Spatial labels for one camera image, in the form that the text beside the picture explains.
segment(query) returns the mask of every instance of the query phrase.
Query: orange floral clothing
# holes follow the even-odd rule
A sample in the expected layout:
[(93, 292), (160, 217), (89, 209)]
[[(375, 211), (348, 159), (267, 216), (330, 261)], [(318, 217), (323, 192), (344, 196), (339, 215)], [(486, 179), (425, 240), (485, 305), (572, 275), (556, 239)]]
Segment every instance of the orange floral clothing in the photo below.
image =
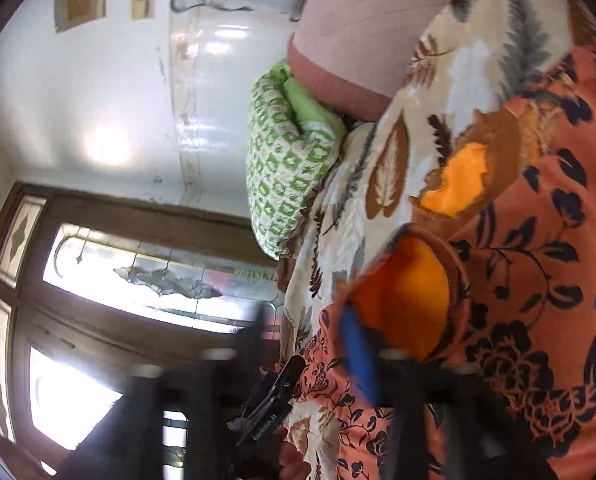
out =
[[(505, 105), (519, 120), (528, 107), (538, 120), (557, 121), (545, 155), (534, 150), (522, 175), (471, 218), (462, 218), (446, 196), (427, 201), (452, 204), (452, 221), (459, 219), (454, 234), (445, 241), (403, 226), (363, 278), (320, 314), (320, 329), (302, 350), (308, 366), (298, 401), (316, 400), (339, 420), (338, 478), (379, 478), (390, 421), (389, 410), (371, 407), (347, 376), (336, 343), (339, 306), (352, 302), (363, 322), (411, 350), (403, 334), (416, 332), (405, 320), (419, 323), (424, 339), (438, 330), (437, 317), (421, 317), (424, 290), (415, 291), (416, 301), (406, 288), (395, 301), (393, 291), (398, 269), (410, 272), (423, 260), (443, 269), (428, 289), (447, 293), (444, 329), (426, 358), (444, 366), (477, 364), (559, 478), (596, 473), (596, 40), (575, 47)], [(434, 225), (424, 227), (446, 235), (447, 222), (437, 231)], [(431, 260), (411, 249), (414, 238)], [(436, 290), (429, 301), (442, 298)], [(428, 469), (441, 475), (441, 406), (428, 407), (428, 428)]]

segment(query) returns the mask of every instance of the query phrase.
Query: orange fabric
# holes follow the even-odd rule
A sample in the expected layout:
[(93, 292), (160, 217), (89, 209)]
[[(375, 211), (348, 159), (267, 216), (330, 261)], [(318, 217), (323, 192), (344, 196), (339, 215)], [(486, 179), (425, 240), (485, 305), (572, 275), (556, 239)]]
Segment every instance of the orange fabric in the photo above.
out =
[[(391, 348), (422, 360), (447, 324), (447, 276), (434, 251), (415, 237), (404, 237), (392, 259), (384, 272), (369, 276), (366, 287), (358, 291), (358, 316), (363, 325), (380, 331)], [(367, 292), (373, 298), (380, 294), (382, 301), (366, 301)]]
[[(524, 113), (520, 116), (520, 126), (524, 132), (532, 131), (539, 121), (539, 111), (536, 106), (526, 104)], [(527, 164), (533, 164), (540, 156), (540, 139), (538, 135), (523, 136), (523, 153)]]
[[(308, 366), (299, 400), (321, 402), (340, 421), (342, 480), (360, 473), (379, 480), (390, 414), (367, 405), (341, 365), (339, 306), (350, 301), (373, 322), (386, 320), (401, 287), (425, 268), (412, 264), (412, 236), (430, 247), (448, 283), (448, 329), (428, 358), (477, 365), (560, 480), (596, 473), (596, 39), (505, 107), (518, 119), (529, 110), (537, 131), (548, 124), (542, 131), (553, 131), (550, 153), (486, 203), (450, 245), (417, 226), (401, 228), (366, 276), (321, 313), (320, 330), (302, 352)], [(416, 325), (390, 319), (388, 332)], [(443, 426), (431, 408), (428, 415), (429, 470), (437, 478)]]
[(427, 191), (420, 204), (436, 213), (455, 217), (483, 192), (482, 176), (487, 172), (487, 149), (470, 142), (457, 152), (441, 171), (438, 190)]

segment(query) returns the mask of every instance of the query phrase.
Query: floral print fabric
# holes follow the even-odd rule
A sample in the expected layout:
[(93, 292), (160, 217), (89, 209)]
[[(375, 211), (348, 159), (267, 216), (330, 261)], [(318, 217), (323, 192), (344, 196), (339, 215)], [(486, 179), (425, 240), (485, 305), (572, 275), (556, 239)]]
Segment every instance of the floral print fabric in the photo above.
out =
[[(550, 151), (450, 244), (420, 228), (402, 229), (396, 240), (424, 237), (449, 254), (441, 259), (448, 274), (458, 270), (452, 308), (465, 309), (469, 321), (449, 331), (433, 358), (476, 363), (559, 478), (587, 480), (596, 473), (596, 38), (532, 81), (505, 108), (517, 117), (527, 104), (545, 114), (563, 110)], [(337, 304), (320, 313), (320, 328), (301, 351), (308, 368), (298, 405), (317, 402), (338, 421), (338, 478), (376, 479), (390, 413), (367, 405), (345, 375)], [(429, 407), (428, 423), (429, 471), (439, 475), (440, 407)]]

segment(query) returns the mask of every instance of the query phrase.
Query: person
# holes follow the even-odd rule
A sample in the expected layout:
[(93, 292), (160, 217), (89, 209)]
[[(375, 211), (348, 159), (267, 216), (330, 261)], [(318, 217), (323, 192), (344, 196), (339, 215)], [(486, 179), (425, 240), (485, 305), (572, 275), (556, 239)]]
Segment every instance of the person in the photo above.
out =
[(287, 428), (279, 428), (276, 431), (277, 436), (283, 440), (278, 457), (282, 469), (278, 478), (279, 480), (306, 480), (312, 472), (312, 465), (303, 461), (302, 454), (296, 446), (285, 440), (287, 433)]

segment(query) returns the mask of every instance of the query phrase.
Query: green patterned pillow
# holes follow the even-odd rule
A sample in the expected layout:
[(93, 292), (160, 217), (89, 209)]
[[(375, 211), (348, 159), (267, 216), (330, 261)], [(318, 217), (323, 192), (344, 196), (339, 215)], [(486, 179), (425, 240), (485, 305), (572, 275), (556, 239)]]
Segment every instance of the green patterned pillow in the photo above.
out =
[[(278, 68), (262, 76), (251, 91), (247, 149), (251, 225), (262, 250), (275, 260), (286, 253), (285, 242), (298, 225), (300, 211), (334, 165), (345, 133), (340, 118), (301, 89), (286, 66)], [(307, 107), (305, 99), (310, 101)], [(290, 100), (301, 110), (293, 110)], [(293, 122), (305, 115), (321, 120)]]

